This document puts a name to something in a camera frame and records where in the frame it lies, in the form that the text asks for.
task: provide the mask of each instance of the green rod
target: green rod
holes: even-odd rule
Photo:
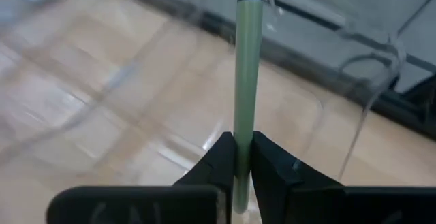
[[[237,154],[233,206],[239,214],[246,211],[249,198],[250,148],[253,139],[261,38],[262,1],[238,0],[234,100],[234,138]]]

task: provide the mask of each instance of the black holder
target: black holder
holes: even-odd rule
[[[231,223],[235,152],[225,132],[173,186],[68,189],[50,203],[47,223]],[[436,188],[346,187],[260,132],[251,172],[265,224],[436,223]]]

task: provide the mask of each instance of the wooden floor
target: wooden floor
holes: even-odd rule
[[[74,185],[170,185],[232,130],[233,47],[137,1],[58,0],[0,41],[0,223],[43,223]],[[260,66],[256,129],[333,178],[361,112]],[[436,185],[435,155],[370,113],[339,180]],[[260,222],[251,194],[235,223]]]

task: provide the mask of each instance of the black plastic jaw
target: black plastic jaw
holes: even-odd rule
[[[297,158],[260,132],[252,145],[252,178],[264,224],[436,223],[436,188],[346,187],[303,162],[297,165]],[[52,200],[47,222],[231,223],[235,155],[232,134],[223,133],[172,187],[70,189]]]

